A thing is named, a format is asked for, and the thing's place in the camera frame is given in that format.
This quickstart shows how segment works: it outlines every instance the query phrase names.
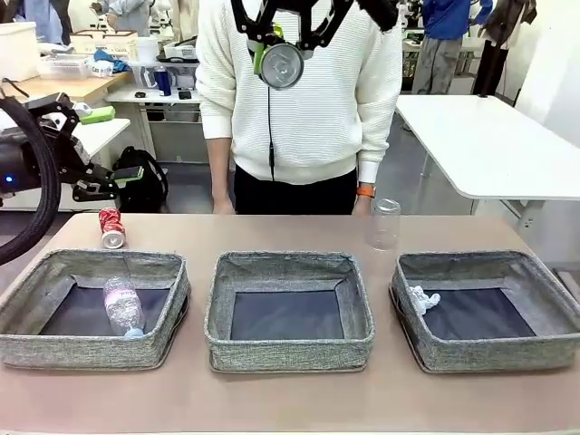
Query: table leg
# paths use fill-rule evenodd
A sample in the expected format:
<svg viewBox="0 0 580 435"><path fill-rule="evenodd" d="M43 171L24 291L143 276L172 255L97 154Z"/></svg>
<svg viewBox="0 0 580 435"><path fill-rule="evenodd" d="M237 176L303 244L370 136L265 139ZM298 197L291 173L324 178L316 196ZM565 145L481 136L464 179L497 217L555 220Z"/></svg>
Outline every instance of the table leg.
<svg viewBox="0 0 580 435"><path fill-rule="evenodd" d="M427 193L427 187L429 185L429 178L431 172L433 171L433 159L427 153L425 156L425 161L423 163L423 170L420 172L419 189L417 191L417 196L415 197L415 203L413 205L413 215L419 214L421 205L425 200L425 194Z"/></svg>
<svg viewBox="0 0 580 435"><path fill-rule="evenodd" d="M471 201L471 211L469 212L471 216L475 216L475 212L478 211L479 199L473 199Z"/></svg>
<svg viewBox="0 0 580 435"><path fill-rule="evenodd" d="M153 137L151 136L151 128L149 126L149 118L147 117L147 109L143 103L140 103L137 109L139 113L139 131L143 139L143 144L145 145L145 150L156 158L155 144L153 143Z"/></svg>
<svg viewBox="0 0 580 435"><path fill-rule="evenodd" d="M519 221L517 222L517 232L523 236L533 226L534 221L539 216L545 201L528 201L523 207Z"/></svg>

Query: hand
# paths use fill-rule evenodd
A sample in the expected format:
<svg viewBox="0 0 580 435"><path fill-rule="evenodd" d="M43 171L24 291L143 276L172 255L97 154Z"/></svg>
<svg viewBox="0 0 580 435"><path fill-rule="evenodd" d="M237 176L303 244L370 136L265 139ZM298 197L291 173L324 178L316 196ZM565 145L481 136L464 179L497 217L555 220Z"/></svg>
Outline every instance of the hand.
<svg viewBox="0 0 580 435"><path fill-rule="evenodd" d="M113 30L117 30L117 20L119 17L115 14L108 13L107 14L107 23Z"/></svg>
<svg viewBox="0 0 580 435"><path fill-rule="evenodd" d="M235 215L230 198L214 199L214 215Z"/></svg>
<svg viewBox="0 0 580 435"><path fill-rule="evenodd" d="M353 216L364 217L371 215L371 197L356 197L356 202L354 203Z"/></svg>

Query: white knit sweater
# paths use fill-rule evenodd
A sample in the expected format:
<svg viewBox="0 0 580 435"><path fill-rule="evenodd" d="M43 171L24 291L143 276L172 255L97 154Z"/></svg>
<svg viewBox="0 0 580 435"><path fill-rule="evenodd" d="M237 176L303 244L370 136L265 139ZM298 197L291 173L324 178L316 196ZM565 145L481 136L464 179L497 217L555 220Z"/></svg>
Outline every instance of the white knit sweater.
<svg viewBox="0 0 580 435"><path fill-rule="evenodd" d="M244 0L256 17L260 0ZM313 26L330 0L313 8ZM278 12L285 39L298 39L298 20ZM267 87L254 75L247 36L236 29L230 0L201 0L198 92L206 139L232 138L236 164L258 179L271 179ZM292 89L271 91L275 179L310 184L340 177L357 166L361 182L374 183L401 89L401 29L382 34L353 5L334 39L305 61Z"/></svg>

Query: black cord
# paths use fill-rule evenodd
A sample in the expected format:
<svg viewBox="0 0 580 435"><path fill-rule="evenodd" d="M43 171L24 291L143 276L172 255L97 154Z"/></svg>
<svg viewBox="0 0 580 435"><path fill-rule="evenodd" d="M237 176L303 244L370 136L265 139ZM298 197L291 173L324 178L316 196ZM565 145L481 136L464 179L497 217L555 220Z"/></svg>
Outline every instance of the black cord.
<svg viewBox="0 0 580 435"><path fill-rule="evenodd" d="M2 83L10 84L13 88L15 88L17 91L19 91L24 97L30 98L30 95L28 95L26 92L24 92L18 86L16 86L16 83L14 83L12 80L4 78L4 79L2 79ZM6 98L6 94L4 93L4 90L2 90L2 86L0 86L0 92L2 93L2 97Z"/></svg>
<svg viewBox="0 0 580 435"><path fill-rule="evenodd" d="M270 133L270 149L268 160L270 163L270 173L272 174L272 181L276 181L274 178L274 166L276 165L274 157L274 140L272 139L272 111L270 104L270 87L268 86L268 131Z"/></svg>

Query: white wall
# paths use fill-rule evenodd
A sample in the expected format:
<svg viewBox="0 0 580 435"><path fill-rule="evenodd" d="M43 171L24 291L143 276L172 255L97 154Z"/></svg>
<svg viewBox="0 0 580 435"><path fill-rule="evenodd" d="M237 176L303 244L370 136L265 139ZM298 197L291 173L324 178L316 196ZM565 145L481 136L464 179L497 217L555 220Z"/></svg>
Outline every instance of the white wall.
<svg viewBox="0 0 580 435"><path fill-rule="evenodd" d="M560 15L580 14L578 0L557 4ZM580 148L580 41L575 31L562 25L561 16L548 20L517 109ZM527 242L545 261L580 261L580 202L547 203Z"/></svg>

